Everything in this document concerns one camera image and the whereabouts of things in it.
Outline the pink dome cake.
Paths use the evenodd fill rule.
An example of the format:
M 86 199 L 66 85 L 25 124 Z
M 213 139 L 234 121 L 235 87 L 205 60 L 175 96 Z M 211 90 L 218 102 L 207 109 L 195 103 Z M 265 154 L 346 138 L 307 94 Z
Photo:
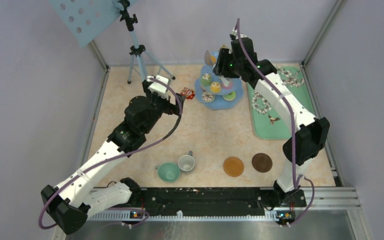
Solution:
M 228 85 L 222 85 L 222 88 L 224 89 L 224 90 L 230 90 L 232 87 L 233 87 L 233 83 L 232 82 L 230 82 Z

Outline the white chocolate drizzle donut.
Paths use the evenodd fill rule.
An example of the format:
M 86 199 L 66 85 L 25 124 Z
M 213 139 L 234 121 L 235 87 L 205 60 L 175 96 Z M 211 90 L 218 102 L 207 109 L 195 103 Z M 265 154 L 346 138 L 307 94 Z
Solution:
M 215 95 L 213 93 L 210 93 L 210 92 L 204 90 L 201 94 L 201 99 L 205 103 L 211 103 L 215 100 Z

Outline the green dome cake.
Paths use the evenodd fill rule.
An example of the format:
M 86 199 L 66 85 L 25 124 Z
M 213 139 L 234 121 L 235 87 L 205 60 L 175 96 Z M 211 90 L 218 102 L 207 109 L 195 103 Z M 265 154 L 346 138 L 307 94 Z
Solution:
M 203 75 L 201 75 L 199 82 L 202 87 L 210 86 L 212 83 L 212 75 L 209 73 L 204 73 Z

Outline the yellow dome cake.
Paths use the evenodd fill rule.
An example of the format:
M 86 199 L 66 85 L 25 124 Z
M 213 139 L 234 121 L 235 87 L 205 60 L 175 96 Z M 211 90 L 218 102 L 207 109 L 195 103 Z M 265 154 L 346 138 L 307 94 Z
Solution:
M 222 85 L 220 82 L 217 82 L 217 81 L 213 81 L 210 86 L 209 86 L 209 89 L 212 93 L 216 94 L 216 93 L 220 93 L 223 89 Z

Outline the blue three-tier cake stand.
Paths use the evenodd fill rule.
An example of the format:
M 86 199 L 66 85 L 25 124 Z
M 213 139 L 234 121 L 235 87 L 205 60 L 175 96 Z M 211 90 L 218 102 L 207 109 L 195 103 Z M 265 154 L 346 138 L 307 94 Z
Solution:
M 219 52 L 208 50 L 204 54 L 204 65 L 195 80 L 195 96 L 200 103 L 211 110 L 231 109 L 244 95 L 242 80 L 225 78 L 213 73 Z

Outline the green glazed donut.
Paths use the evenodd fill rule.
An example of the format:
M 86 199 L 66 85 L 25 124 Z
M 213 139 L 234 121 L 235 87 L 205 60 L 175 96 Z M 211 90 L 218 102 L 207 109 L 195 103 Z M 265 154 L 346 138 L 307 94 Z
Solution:
M 225 100 L 225 101 L 228 101 L 228 102 L 231 102 L 233 100 L 236 99 L 236 92 L 235 91 L 232 91 L 228 94 L 225 94 L 222 96 L 222 98 Z

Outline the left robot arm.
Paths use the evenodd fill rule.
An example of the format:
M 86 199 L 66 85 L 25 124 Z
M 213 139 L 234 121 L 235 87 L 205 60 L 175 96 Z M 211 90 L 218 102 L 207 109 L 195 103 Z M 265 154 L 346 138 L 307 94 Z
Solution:
M 43 217 L 48 214 L 54 225 L 67 235 L 78 231 L 91 217 L 115 205 L 134 207 L 140 202 L 139 187 L 125 178 L 113 186 L 93 191 L 95 185 L 114 167 L 133 154 L 142 152 L 170 137 L 182 118 L 185 97 L 173 94 L 175 104 L 165 93 L 146 90 L 133 97 L 124 111 L 123 121 L 114 128 L 95 154 L 68 178 L 56 186 L 46 185 L 40 192 L 43 207 L 38 226 L 46 230 Z M 176 115 L 173 128 L 161 139 L 145 146 L 150 133 L 163 114 Z

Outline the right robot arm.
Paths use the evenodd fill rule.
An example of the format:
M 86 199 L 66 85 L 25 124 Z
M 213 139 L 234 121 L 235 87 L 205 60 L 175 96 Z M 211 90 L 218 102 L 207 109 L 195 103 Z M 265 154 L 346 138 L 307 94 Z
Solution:
M 239 78 L 261 94 L 279 114 L 291 133 L 282 150 L 286 162 L 273 185 L 273 200 L 287 206 L 300 188 L 310 163 L 325 147 L 330 122 L 308 111 L 283 84 L 277 68 L 267 59 L 258 60 L 253 41 L 231 35 L 231 47 L 221 47 L 213 73 Z

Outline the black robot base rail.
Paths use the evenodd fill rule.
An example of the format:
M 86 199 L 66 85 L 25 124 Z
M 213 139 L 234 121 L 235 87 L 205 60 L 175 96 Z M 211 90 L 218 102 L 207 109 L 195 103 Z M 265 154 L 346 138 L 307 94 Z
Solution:
M 152 217 L 263 216 L 273 210 L 305 208 L 307 199 L 299 189 L 281 193 L 272 187 L 148 187 L 135 190 L 121 207 L 138 208 Z

